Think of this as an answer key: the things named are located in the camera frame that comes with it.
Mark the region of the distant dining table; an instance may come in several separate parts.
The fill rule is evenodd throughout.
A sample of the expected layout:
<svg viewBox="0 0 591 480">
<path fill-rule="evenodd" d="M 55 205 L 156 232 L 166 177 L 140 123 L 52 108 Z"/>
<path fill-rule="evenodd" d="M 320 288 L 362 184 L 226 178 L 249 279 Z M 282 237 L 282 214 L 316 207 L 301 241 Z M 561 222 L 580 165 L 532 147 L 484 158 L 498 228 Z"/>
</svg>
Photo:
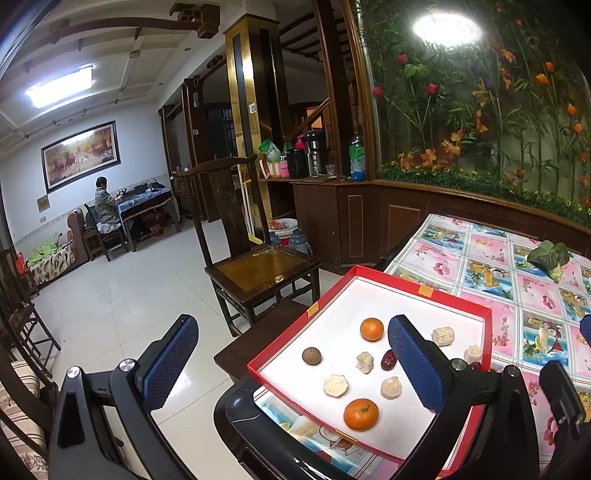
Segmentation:
<svg viewBox="0 0 591 480">
<path fill-rule="evenodd" d="M 136 251 L 136 242 L 131 235 L 131 222 L 151 210 L 163 208 L 171 217 L 176 232 L 180 231 L 179 215 L 174 195 L 168 188 L 155 191 L 146 190 L 139 195 L 132 195 L 118 205 L 118 215 L 123 231 L 126 235 L 127 245 L 132 252 Z"/>
</svg>

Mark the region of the green capped water bottle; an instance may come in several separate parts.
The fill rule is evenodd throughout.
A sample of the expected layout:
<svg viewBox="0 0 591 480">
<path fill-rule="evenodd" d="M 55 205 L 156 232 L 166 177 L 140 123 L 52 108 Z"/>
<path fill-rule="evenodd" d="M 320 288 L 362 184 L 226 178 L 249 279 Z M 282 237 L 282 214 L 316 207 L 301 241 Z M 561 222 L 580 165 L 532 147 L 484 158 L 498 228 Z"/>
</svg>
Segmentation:
<svg viewBox="0 0 591 480">
<path fill-rule="evenodd" d="M 349 161 L 351 161 L 351 178 L 354 181 L 363 181 L 367 179 L 365 146 L 363 137 L 354 135 L 349 143 Z"/>
</svg>

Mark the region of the ceiling fluorescent light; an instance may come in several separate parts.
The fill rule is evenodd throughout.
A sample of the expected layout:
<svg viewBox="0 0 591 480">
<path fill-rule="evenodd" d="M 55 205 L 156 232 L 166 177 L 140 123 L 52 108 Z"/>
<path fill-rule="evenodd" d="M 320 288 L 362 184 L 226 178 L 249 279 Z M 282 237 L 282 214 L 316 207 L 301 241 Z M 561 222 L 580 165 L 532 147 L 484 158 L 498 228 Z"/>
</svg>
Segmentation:
<svg viewBox="0 0 591 480">
<path fill-rule="evenodd" d="M 92 88 L 93 66 L 86 65 L 62 77 L 31 86 L 26 95 L 37 109 L 62 102 Z"/>
</svg>

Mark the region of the red date on tray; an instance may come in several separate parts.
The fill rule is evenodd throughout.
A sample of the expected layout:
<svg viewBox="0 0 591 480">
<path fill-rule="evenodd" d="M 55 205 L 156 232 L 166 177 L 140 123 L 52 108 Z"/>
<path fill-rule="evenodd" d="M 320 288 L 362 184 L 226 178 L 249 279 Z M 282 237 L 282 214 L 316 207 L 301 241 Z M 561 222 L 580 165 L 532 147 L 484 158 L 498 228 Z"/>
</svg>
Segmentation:
<svg viewBox="0 0 591 480">
<path fill-rule="evenodd" d="M 396 367 L 397 362 L 398 358 L 396 354 L 394 354 L 394 351 L 388 350 L 381 360 L 381 368 L 384 371 L 392 371 Z"/>
</svg>

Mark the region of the white bucket with items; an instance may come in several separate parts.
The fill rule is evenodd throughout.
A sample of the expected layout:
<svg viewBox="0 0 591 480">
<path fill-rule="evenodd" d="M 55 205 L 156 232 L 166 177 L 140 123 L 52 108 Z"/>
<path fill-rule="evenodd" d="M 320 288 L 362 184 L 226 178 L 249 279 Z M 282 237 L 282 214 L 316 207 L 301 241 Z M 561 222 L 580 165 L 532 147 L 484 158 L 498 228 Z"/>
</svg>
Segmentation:
<svg viewBox="0 0 591 480">
<path fill-rule="evenodd" d="M 277 237 L 280 244 L 287 246 L 290 243 L 290 237 L 297 229 L 297 219 L 281 218 L 269 222 L 269 230 L 271 237 Z"/>
</svg>

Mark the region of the framed landscape painting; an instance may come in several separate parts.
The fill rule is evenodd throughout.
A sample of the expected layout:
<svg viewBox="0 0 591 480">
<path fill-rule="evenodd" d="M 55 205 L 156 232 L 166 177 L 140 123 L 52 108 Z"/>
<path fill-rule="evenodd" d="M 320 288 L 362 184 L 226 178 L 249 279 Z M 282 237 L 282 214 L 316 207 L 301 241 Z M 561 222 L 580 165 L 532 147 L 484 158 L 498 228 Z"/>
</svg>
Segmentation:
<svg viewBox="0 0 591 480">
<path fill-rule="evenodd" d="M 47 193 L 121 163 L 115 121 L 55 141 L 41 149 Z"/>
</svg>

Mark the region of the red cardboard box lid tray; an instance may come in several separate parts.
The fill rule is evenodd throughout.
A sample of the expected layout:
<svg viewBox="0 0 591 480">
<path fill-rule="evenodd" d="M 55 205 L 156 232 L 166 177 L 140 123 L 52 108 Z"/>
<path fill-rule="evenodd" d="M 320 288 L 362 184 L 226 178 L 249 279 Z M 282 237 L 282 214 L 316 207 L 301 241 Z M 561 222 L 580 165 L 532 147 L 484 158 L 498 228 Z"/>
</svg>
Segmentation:
<svg viewBox="0 0 591 480">
<path fill-rule="evenodd" d="M 492 313 L 367 267 L 334 287 L 249 361 L 256 405 L 291 438 L 355 479 L 386 479 L 434 419 L 401 362 L 382 363 L 403 314 L 425 339 L 449 328 L 449 359 L 491 364 Z"/>
</svg>

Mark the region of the floral plastic tablecloth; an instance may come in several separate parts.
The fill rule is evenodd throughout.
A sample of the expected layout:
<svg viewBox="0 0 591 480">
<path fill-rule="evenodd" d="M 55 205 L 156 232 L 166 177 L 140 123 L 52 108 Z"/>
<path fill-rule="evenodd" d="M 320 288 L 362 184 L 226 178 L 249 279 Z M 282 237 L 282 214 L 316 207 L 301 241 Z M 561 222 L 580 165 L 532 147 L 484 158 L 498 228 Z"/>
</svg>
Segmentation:
<svg viewBox="0 0 591 480">
<path fill-rule="evenodd" d="M 550 463 L 557 425 L 540 372 L 559 361 L 583 402 L 590 399 L 590 347 L 579 323 L 590 311 L 590 262 L 571 254 L 555 283 L 527 261 L 533 239 L 448 216 L 430 215 L 384 271 L 464 298 L 492 313 L 491 364 L 517 366 L 534 414 L 539 459 Z"/>
</svg>

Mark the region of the seated person in grey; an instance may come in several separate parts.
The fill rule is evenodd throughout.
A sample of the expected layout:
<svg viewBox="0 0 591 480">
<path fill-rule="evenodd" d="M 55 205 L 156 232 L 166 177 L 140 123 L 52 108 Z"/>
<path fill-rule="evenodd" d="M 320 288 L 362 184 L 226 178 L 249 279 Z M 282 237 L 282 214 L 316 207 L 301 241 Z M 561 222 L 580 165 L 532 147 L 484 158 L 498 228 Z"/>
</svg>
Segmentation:
<svg viewBox="0 0 591 480">
<path fill-rule="evenodd" d="M 117 198 L 107 191 L 107 179 L 98 177 L 96 180 L 94 207 L 98 232 L 106 235 L 120 228 Z"/>
</svg>

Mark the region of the steel thermos flask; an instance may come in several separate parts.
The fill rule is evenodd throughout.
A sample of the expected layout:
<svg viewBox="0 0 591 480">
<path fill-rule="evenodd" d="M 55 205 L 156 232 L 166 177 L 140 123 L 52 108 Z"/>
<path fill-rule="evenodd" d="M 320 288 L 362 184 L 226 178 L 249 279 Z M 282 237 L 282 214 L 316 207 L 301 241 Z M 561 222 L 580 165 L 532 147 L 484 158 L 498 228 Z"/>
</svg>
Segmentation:
<svg viewBox="0 0 591 480">
<path fill-rule="evenodd" d="M 308 130 L 304 136 L 308 148 L 308 169 L 311 177 L 325 173 L 325 132 L 322 129 Z"/>
</svg>

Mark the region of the patterned sofa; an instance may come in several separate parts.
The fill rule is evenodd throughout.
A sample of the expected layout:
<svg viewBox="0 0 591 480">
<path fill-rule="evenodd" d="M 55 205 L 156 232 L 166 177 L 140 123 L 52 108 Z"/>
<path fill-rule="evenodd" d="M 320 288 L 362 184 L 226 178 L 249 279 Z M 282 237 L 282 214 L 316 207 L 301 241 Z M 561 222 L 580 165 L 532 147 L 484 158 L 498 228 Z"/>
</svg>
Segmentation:
<svg viewBox="0 0 591 480">
<path fill-rule="evenodd" d="M 28 270 L 39 287 L 55 280 L 75 263 L 76 251 L 73 241 L 61 244 L 59 234 L 53 234 L 36 246 L 26 258 Z"/>
</svg>

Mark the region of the dark wooden chair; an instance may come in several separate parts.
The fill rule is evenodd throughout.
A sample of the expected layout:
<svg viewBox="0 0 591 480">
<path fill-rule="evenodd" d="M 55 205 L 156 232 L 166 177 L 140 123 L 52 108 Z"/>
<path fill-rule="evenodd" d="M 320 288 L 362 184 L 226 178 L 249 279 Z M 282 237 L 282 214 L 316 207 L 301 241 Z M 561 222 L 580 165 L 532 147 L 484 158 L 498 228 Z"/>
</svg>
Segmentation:
<svg viewBox="0 0 591 480">
<path fill-rule="evenodd" d="M 228 157 L 208 161 L 186 171 L 177 171 L 173 178 L 180 181 L 193 219 L 202 257 L 204 272 L 211 280 L 214 295 L 221 307 L 221 314 L 232 337 L 242 335 L 235 320 L 245 318 L 252 326 L 259 321 L 256 307 L 271 299 L 296 299 L 311 294 L 311 300 L 321 297 L 321 260 L 305 255 L 270 240 L 270 229 L 264 214 L 263 198 L 259 189 L 259 174 L 256 171 L 257 156 L 246 158 Z M 245 167 L 252 187 L 252 198 L 259 210 L 262 222 L 263 243 L 257 245 L 249 237 L 242 199 L 235 188 L 232 172 Z M 213 190 L 221 225 L 228 242 L 229 256 L 213 261 L 204 226 L 198 216 L 197 187 L 202 177 L 207 177 Z M 293 288 L 283 296 L 281 291 Z"/>
</svg>

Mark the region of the dark wooden cabinet counter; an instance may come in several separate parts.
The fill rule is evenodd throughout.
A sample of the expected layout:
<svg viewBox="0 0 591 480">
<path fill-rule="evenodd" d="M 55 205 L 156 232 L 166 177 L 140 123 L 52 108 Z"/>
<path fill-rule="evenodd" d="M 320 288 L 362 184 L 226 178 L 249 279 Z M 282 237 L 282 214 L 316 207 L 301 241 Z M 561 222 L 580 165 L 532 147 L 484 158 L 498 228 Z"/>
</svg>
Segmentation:
<svg viewBox="0 0 591 480">
<path fill-rule="evenodd" d="M 430 214 L 498 227 L 537 240 L 563 242 L 590 256 L 590 229 L 561 216 L 489 196 L 435 186 L 327 178 L 263 179 L 270 218 L 297 219 L 322 268 L 344 274 L 401 251 Z"/>
</svg>

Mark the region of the small beige fruit chunk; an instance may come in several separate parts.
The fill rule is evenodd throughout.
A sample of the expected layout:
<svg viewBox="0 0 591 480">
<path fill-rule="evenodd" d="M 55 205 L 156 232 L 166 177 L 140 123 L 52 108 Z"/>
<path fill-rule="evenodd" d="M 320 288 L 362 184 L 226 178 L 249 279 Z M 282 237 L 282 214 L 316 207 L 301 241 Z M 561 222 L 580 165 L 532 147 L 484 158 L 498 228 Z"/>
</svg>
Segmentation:
<svg viewBox="0 0 591 480">
<path fill-rule="evenodd" d="M 399 398 L 402 390 L 402 383 L 397 376 L 386 379 L 381 385 L 381 395 L 388 400 Z"/>
</svg>

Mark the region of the large beige fruit block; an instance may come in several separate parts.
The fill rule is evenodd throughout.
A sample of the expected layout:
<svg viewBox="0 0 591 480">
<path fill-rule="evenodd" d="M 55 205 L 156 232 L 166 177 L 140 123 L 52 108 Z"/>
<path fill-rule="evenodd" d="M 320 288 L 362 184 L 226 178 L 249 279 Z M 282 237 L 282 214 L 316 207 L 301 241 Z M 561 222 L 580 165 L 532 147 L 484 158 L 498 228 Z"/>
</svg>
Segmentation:
<svg viewBox="0 0 591 480">
<path fill-rule="evenodd" d="M 432 340 L 439 347 L 452 345 L 455 340 L 455 332 L 452 327 L 436 328 L 432 332 Z"/>
</svg>

